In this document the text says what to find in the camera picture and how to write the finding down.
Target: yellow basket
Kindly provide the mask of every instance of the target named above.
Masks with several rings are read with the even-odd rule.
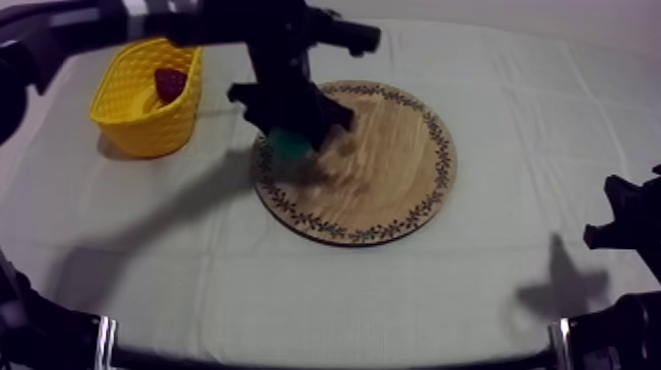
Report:
[[[188,75],[181,95],[166,105],[156,93],[157,68]],[[201,47],[177,48],[162,38],[138,42],[112,61],[91,104],[90,118],[128,154],[170,154],[191,138],[201,91]]]

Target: table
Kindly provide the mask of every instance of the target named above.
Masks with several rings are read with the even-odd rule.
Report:
[[[0,245],[46,296],[120,322],[120,342],[201,359],[397,366],[526,353],[546,325],[658,288],[631,251],[588,251],[606,176],[661,159],[661,63],[444,23],[361,21],[379,51],[311,51],[316,82],[408,91],[445,121],[458,171],[425,227],[380,248],[316,244],[250,187],[256,130],[225,92],[241,45],[208,47],[191,142],[135,160],[88,119],[117,49],[80,57],[0,206]]]

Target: round wooden board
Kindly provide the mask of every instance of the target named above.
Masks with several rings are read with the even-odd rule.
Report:
[[[456,172],[448,128],[409,93],[366,81],[324,84],[353,109],[310,157],[279,161],[263,136],[253,146],[255,189],[290,229],[333,245],[382,244],[420,228],[441,208]]]

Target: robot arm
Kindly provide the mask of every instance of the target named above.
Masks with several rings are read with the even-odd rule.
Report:
[[[310,82],[308,48],[318,42],[360,56],[381,31],[340,20],[303,0],[75,0],[0,12],[0,144],[19,127],[26,87],[44,93],[72,55],[163,36],[178,46],[245,42],[258,82],[234,86],[230,100],[265,134],[279,127],[318,149],[331,125],[349,128],[352,112]]]

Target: green object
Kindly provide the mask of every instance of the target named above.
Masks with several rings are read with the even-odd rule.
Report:
[[[301,135],[280,128],[270,130],[267,143],[273,148],[273,157],[277,160],[303,158],[312,148]]]

